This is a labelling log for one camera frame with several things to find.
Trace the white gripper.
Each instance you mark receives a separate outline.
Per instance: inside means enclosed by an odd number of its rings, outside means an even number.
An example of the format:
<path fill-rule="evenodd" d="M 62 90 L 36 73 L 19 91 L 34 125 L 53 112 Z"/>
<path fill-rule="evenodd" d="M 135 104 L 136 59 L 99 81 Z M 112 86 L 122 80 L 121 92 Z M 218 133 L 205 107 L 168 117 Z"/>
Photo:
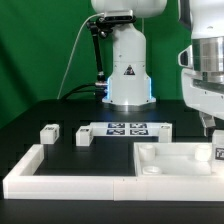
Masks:
<path fill-rule="evenodd" d="M 224 71 L 195 71 L 191 46 L 179 53 L 178 63 L 182 67 L 183 99 L 188 107 L 200 111 L 204 135 L 208 137 L 216 126 L 214 117 L 224 120 Z"/>

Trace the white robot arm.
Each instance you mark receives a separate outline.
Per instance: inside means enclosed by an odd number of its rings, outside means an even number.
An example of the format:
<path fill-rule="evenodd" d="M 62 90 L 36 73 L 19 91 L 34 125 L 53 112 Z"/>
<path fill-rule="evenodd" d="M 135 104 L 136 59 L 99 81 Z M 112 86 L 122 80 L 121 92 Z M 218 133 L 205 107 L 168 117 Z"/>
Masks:
<path fill-rule="evenodd" d="M 137 18 L 161 14 L 168 0 L 91 0 L 99 35 L 113 36 L 113 72 L 103 102 L 135 111 L 155 102 L 146 74 L 146 38 Z M 191 45 L 178 55 L 186 105 L 199 111 L 204 127 L 224 120 L 224 0 L 178 0 L 179 20 L 191 30 Z"/>

